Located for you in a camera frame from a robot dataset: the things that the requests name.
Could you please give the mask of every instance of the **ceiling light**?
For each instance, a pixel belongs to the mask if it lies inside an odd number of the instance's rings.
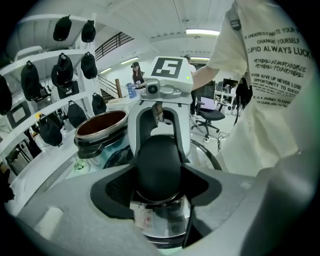
[[[137,59],[139,59],[139,58],[138,58],[138,57],[135,57],[135,58],[126,60],[126,61],[124,61],[124,62],[121,62],[121,64],[126,64],[126,63],[128,63],[128,62],[132,62],[132,61],[137,60]]]
[[[111,67],[108,67],[106,70],[104,70],[104,71],[100,72],[100,74],[103,74],[103,73],[105,73],[105,72],[109,71],[110,69],[111,69]]]
[[[192,61],[208,61],[210,58],[202,58],[202,57],[191,57]]]
[[[219,31],[208,30],[208,29],[193,29],[193,28],[187,28],[185,32],[187,34],[203,34],[203,35],[213,35],[213,36],[217,36],[220,34]]]

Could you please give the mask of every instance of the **desk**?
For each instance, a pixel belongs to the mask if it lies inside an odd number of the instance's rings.
[[[214,91],[214,97],[216,97],[216,95],[221,95],[221,99],[220,99],[220,102],[222,103],[223,100],[224,100],[224,96],[226,97],[232,97],[232,100],[231,100],[231,105],[233,105],[234,103],[234,100],[235,100],[235,97],[236,95],[234,94],[231,94],[231,93],[227,93],[227,92],[223,92],[223,91]]]

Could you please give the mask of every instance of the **white floor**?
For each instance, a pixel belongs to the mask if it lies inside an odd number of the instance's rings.
[[[236,117],[234,115],[225,115],[225,118],[219,121],[212,121],[211,124],[217,128],[220,129],[220,132],[225,133],[225,134],[229,134],[232,130],[232,128],[234,127],[234,123],[235,123]],[[211,138],[209,140],[209,142],[205,142],[204,138],[205,138],[205,134],[206,134],[206,129],[201,126],[199,127],[203,132],[200,132],[199,130],[197,130],[196,128],[194,128],[192,131],[190,131],[190,136],[192,140],[195,140],[197,142],[199,142],[200,144],[204,145],[214,156],[218,153],[218,141],[215,138]],[[158,124],[158,128],[154,129],[152,131],[152,135],[154,134],[173,134],[174,133],[174,129],[172,125],[169,124],[165,124],[165,123],[159,123]],[[210,128],[209,127],[209,133],[212,136],[218,136],[218,133],[215,129]],[[221,141],[221,147],[224,146],[224,141],[227,140],[223,139]]]

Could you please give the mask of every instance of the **wooden post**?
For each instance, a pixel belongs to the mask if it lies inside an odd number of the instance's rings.
[[[119,98],[122,98],[122,92],[121,92],[120,82],[118,78],[115,80],[115,86],[116,86],[116,91],[118,93]]]

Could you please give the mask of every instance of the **white ceiling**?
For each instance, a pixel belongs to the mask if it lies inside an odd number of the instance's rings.
[[[210,56],[216,36],[192,37],[186,28],[220,30],[233,0],[42,0],[34,14],[65,14],[90,19],[97,13],[95,45],[124,32],[157,54]]]

